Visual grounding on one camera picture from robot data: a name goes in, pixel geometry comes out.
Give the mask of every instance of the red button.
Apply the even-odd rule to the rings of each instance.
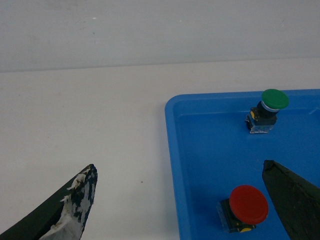
[[[242,222],[256,225],[263,222],[268,215],[269,207],[261,191],[250,185],[237,186],[229,198],[233,214]]]

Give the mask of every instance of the green button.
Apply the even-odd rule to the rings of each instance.
[[[277,89],[267,89],[262,93],[262,101],[271,109],[284,109],[289,105],[288,96]]]

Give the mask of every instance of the blue tray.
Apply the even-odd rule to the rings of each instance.
[[[287,90],[268,134],[250,134],[245,118],[262,92],[178,95],[165,106],[181,240],[289,240],[262,180],[275,160],[320,186],[320,89]],[[267,219],[244,233],[223,231],[216,205],[238,185],[266,196]]]

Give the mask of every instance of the yellow terminal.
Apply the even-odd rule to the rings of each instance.
[[[248,231],[251,231],[251,228],[246,227],[246,228],[242,229],[242,230],[240,231],[240,233],[248,232]]]

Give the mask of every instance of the white table surface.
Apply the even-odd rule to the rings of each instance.
[[[320,88],[320,58],[0,73],[0,232],[93,163],[83,240],[178,240],[166,102],[268,88]]]

